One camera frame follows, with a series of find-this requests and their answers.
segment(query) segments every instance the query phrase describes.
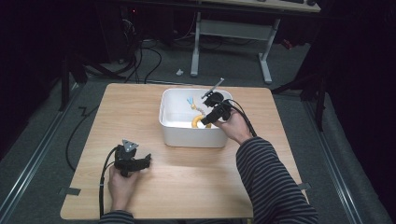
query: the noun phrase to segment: wrist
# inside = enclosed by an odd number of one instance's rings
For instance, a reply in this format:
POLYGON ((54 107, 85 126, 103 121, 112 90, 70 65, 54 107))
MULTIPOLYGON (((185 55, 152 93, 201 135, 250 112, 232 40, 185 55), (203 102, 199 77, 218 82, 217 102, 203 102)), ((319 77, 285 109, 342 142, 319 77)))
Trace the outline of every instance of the wrist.
POLYGON ((117 210, 126 211, 127 204, 128 203, 125 202, 113 202, 113 204, 111 204, 111 211, 117 211, 117 210))
POLYGON ((238 136, 235 141, 239 144, 242 145, 245 141, 247 141, 248 139, 252 138, 252 136, 250 134, 243 134, 238 136))

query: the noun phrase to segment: white desk frame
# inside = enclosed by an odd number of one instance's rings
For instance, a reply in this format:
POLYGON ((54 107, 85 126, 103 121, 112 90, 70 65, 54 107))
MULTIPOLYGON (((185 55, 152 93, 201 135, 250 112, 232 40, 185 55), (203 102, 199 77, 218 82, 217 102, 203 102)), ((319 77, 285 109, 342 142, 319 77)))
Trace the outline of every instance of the white desk frame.
POLYGON ((266 40, 267 45, 263 53, 259 53, 262 75, 267 84, 272 83, 271 74, 268 69, 267 57, 274 42, 280 19, 276 19, 272 26, 256 25, 248 23, 201 20, 201 12, 197 13, 195 28, 195 44, 192 53, 191 76, 198 76, 199 67, 199 40, 200 35, 219 35, 245 39, 266 40))

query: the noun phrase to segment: gray carpet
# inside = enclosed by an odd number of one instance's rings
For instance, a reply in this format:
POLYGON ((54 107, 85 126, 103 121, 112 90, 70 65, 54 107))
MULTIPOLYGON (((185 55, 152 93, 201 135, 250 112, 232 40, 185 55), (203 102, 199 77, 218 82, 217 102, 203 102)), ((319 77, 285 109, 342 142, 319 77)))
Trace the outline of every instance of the gray carpet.
MULTIPOLYGON (((224 86, 252 86, 274 89, 294 79, 309 46, 285 49, 273 46, 268 63, 273 76, 273 84, 266 85, 262 79, 260 65, 257 61, 262 42, 238 47, 221 45, 216 50, 201 51, 200 74, 190 77, 192 46, 174 45, 166 47, 148 42, 146 47, 154 46, 162 55, 160 66, 149 76, 149 81, 171 81, 190 84, 213 85, 224 77, 224 86), (176 76, 181 69, 184 75, 176 76)), ((205 48, 214 48, 216 44, 206 44, 205 48)), ((143 50, 142 64, 138 69, 141 79, 157 64, 159 56, 150 50, 143 50)), ((122 65, 106 64, 110 69, 122 65)), ((90 111, 99 105, 105 87, 114 82, 107 77, 90 76, 89 82, 81 87, 81 92, 65 114, 60 129, 53 136, 49 151, 41 162, 28 188, 15 207, 8 223, 96 223, 96 221, 66 221, 60 218, 64 196, 59 195, 61 188, 68 187, 73 173, 65 159, 65 148, 70 134, 83 118, 81 106, 90 111)), ((316 135, 316 127, 310 122, 300 98, 294 91, 275 95, 276 106, 284 125, 290 147, 295 157, 300 175, 304 182, 312 186, 307 192, 311 202, 319 212, 319 223, 349 223, 347 213, 341 203, 337 190, 329 175, 329 170, 321 151, 321 144, 316 135)), ((11 151, 0 163, 0 202, 3 202, 14 183, 34 153, 45 131, 57 114, 60 106, 60 84, 52 90, 50 98, 33 114, 11 151)), ((376 198, 370 182, 365 177, 359 162, 353 155, 345 139, 337 117, 332 110, 329 97, 323 125, 334 157, 351 189, 357 207, 360 209, 363 223, 391 223, 388 214, 376 198)), ((70 161, 73 166, 78 163, 81 150, 89 134, 95 113, 89 116, 78 128, 70 142, 70 161)))

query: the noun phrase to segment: white plastic bin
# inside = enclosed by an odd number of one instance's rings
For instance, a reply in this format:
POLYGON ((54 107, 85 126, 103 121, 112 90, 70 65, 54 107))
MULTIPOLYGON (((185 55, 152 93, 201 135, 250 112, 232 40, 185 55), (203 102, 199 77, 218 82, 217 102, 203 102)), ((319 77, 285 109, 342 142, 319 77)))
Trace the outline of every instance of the white plastic bin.
MULTIPOLYGON (((201 97, 209 90, 205 89, 169 89, 163 93, 160 107, 160 123, 163 126, 163 139, 171 147, 224 147, 227 135, 218 127, 212 125, 205 128, 198 122, 198 128, 192 128, 193 118, 201 112, 191 109, 187 99, 192 97, 197 107, 202 108, 206 114, 212 107, 204 105, 201 97)), ((232 99, 227 91, 220 92, 224 99, 232 99)))

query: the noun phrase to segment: black cable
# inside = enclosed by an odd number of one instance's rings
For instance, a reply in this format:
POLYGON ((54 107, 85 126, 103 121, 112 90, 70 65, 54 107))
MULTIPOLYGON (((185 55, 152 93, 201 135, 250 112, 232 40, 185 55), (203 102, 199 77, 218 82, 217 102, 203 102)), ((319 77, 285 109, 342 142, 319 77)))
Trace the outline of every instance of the black cable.
POLYGON ((236 112, 238 112, 241 116, 242 116, 242 118, 245 120, 245 123, 247 124, 247 127, 248 127, 248 129, 249 129, 249 131, 250 131, 250 133, 251 133, 251 135, 253 136, 253 137, 256 137, 257 136, 257 134, 256 134, 256 132, 254 131, 254 128, 253 128, 253 125, 250 123, 250 120, 248 119, 248 116, 245 114, 245 111, 244 112, 242 112, 244 109, 242 108, 242 106, 240 105, 240 104, 238 104, 239 105, 239 107, 241 107, 241 110, 240 109, 238 109, 236 106, 234 106, 234 105, 229 105, 229 104, 226 104, 226 103, 224 103, 224 101, 213 101, 213 102, 215 102, 215 103, 218 103, 218 104, 221 104, 221 105, 227 105, 227 106, 230 106, 232 109, 234 109, 234 110, 236 110, 236 112))
POLYGON ((254 43, 258 42, 258 40, 249 39, 249 40, 245 40, 244 43, 238 43, 238 42, 236 42, 236 41, 231 41, 231 40, 229 40, 229 39, 227 39, 227 38, 225 38, 223 41, 224 41, 224 43, 226 43, 226 44, 237 45, 237 46, 245 46, 245 45, 254 44, 254 43))
POLYGON ((143 46, 143 44, 144 43, 149 43, 149 42, 154 42, 154 44, 152 45, 152 46, 145 46, 144 48, 145 49, 152 49, 152 48, 155 48, 155 47, 157 47, 157 45, 158 45, 158 40, 156 40, 156 39, 150 39, 150 40, 143 40, 142 41, 142 44, 140 45, 140 47, 142 48, 142 46, 143 46))
POLYGON ((160 60, 158 61, 157 65, 145 76, 145 82, 144 82, 145 84, 147 84, 147 82, 148 82, 149 75, 151 75, 151 73, 154 72, 154 70, 157 69, 158 66, 160 66, 161 61, 163 60, 163 57, 157 50, 155 50, 155 49, 148 49, 148 50, 151 50, 151 51, 157 53, 158 56, 160 57, 160 60))
MULTIPOLYGON (((206 38, 203 38, 203 40, 205 40, 205 39, 208 39, 208 40, 214 39, 214 40, 216 40, 216 38, 209 38, 208 36, 206 38)), ((223 44, 223 38, 220 36, 219 37, 219 44, 217 46, 215 46, 214 48, 205 48, 202 44, 200 44, 199 46, 200 46, 201 49, 215 50, 215 49, 220 48, 222 46, 222 44, 223 44)))
POLYGON ((107 169, 108 167, 110 167, 112 164, 114 164, 114 162, 115 162, 115 161, 109 163, 108 166, 106 167, 106 169, 107 169))
POLYGON ((103 191, 104 191, 104 187, 105 187, 105 172, 106 169, 108 167, 107 163, 108 160, 110 159, 110 156, 114 153, 114 151, 117 150, 118 147, 114 147, 113 149, 111 149, 111 151, 108 153, 105 164, 103 166, 103 170, 102 170, 102 175, 100 177, 100 184, 99 184, 99 212, 100 212, 100 216, 101 217, 104 212, 105 212, 105 208, 104 208, 104 198, 103 198, 103 191))
POLYGON ((174 40, 173 40, 174 43, 177 44, 177 41, 178 41, 178 40, 183 40, 183 39, 186 39, 186 38, 190 38, 190 37, 192 37, 192 36, 195 36, 195 35, 191 35, 191 30, 192 30, 192 28, 194 27, 195 18, 196 18, 196 17, 197 17, 197 13, 194 12, 194 15, 192 16, 192 22, 191 22, 190 29, 189 29, 189 30, 187 31, 187 33, 186 33, 185 35, 183 35, 182 37, 177 38, 177 39, 174 39, 174 40))
POLYGON ((131 74, 125 78, 124 83, 127 83, 129 81, 129 79, 131 78, 131 76, 136 73, 136 84, 138 84, 138 79, 139 77, 137 76, 137 68, 140 66, 140 64, 142 63, 142 59, 143 59, 143 53, 142 53, 142 48, 140 47, 140 59, 139 59, 139 63, 136 66, 136 63, 134 64, 134 71, 131 72, 131 74))
POLYGON ((76 171, 76 168, 73 167, 72 163, 69 160, 69 146, 70 146, 70 142, 72 141, 72 138, 74 136, 74 134, 76 133, 77 129, 79 128, 79 126, 82 124, 82 122, 90 116, 91 113, 93 113, 93 111, 95 111, 97 108, 99 107, 99 105, 97 105, 93 110, 91 110, 88 114, 84 115, 84 118, 78 123, 78 125, 76 126, 76 128, 73 130, 73 132, 70 134, 70 137, 67 141, 67 145, 66 145, 66 161, 67 164, 69 165, 70 169, 72 169, 73 172, 76 171))
MULTIPOLYGON (((121 73, 124 73, 124 72, 130 70, 133 66, 134 66, 134 57, 132 57, 131 61, 130 61, 125 67, 121 68, 120 70, 111 71, 111 72, 112 72, 114 75, 119 75, 119 74, 121 74, 121 73)), ((94 76, 98 76, 98 77, 103 75, 103 73, 95 72, 95 71, 91 70, 91 69, 88 68, 88 67, 85 67, 85 72, 87 72, 87 73, 89 73, 89 74, 91 74, 91 75, 94 75, 94 76)))
POLYGON ((174 43, 174 44, 176 44, 176 45, 178 45, 178 46, 181 46, 181 47, 189 47, 189 46, 191 46, 191 45, 194 44, 194 40, 189 40, 189 39, 191 39, 192 37, 194 37, 194 35, 192 35, 192 36, 186 36, 186 37, 184 37, 183 39, 174 40, 172 43, 174 43), (179 42, 182 42, 182 41, 188 41, 188 44, 180 44, 179 42))

